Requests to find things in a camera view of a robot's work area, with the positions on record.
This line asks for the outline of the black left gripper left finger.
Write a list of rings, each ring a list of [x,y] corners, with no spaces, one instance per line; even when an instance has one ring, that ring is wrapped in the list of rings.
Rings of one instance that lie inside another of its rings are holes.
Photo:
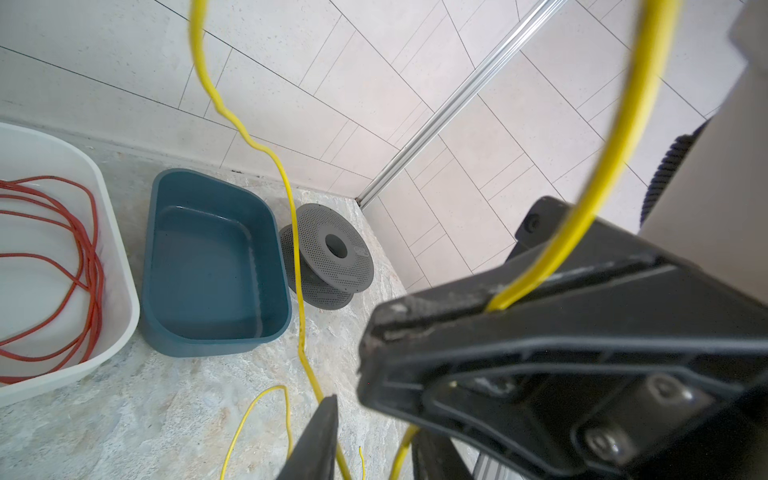
[[[277,480],[331,480],[338,446],[338,400],[325,397],[304,429]]]

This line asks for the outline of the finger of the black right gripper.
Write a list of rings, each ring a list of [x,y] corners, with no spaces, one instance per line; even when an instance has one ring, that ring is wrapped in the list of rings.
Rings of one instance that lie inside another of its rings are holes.
[[[487,304],[569,205],[545,196],[501,266],[377,306],[360,403],[530,479],[763,479],[767,308],[596,221],[556,273]]]

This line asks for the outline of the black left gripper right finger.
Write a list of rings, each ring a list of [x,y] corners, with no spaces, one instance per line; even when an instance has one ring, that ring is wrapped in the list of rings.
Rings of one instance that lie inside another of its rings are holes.
[[[411,444],[415,480],[472,480],[473,476],[452,440],[440,433],[420,430]]]

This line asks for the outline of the grey perforated cable spool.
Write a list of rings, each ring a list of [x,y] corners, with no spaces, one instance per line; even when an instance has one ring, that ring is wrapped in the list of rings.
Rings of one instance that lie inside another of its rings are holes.
[[[339,310],[373,282],[371,252],[360,233],[331,208],[304,204],[297,209],[304,301]]]

